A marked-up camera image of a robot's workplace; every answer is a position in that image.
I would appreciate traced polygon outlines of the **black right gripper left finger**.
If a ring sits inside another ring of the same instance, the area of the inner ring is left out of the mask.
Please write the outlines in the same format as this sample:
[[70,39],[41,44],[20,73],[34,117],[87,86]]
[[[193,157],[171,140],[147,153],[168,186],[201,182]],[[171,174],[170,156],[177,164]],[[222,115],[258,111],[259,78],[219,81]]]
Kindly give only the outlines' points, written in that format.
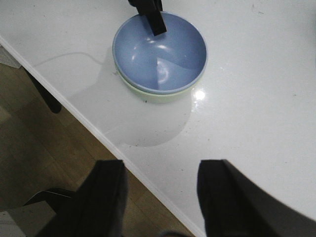
[[99,160],[39,237],[120,237],[128,181],[121,160]]

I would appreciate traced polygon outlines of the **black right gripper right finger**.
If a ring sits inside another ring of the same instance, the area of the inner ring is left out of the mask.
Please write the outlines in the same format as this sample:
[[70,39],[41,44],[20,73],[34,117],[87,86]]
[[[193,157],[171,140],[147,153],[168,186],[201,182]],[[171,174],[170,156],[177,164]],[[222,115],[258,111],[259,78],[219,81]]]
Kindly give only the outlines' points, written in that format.
[[208,237],[314,237],[316,222],[281,203],[227,160],[202,160],[197,196]]

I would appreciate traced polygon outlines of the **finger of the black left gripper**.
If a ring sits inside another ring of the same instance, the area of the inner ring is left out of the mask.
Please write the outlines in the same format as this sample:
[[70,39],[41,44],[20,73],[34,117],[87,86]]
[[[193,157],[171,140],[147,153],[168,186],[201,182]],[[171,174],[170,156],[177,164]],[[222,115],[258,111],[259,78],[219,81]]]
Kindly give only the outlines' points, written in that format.
[[149,22],[154,36],[167,32],[161,12],[161,0],[128,0],[129,4],[135,7],[141,16],[145,16]]

